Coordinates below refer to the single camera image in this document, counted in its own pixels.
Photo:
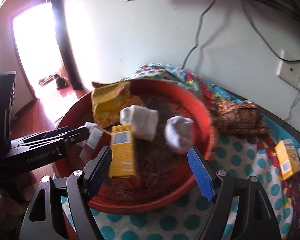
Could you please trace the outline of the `left hand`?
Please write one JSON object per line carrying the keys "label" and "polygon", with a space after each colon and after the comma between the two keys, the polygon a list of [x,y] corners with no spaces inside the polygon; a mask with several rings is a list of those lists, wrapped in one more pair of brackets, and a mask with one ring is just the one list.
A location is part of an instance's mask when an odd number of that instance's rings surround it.
{"label": "left hand", "polygon": [[15,229],[36,190],[32,172],[21,174],[0,187],[0,231]]}

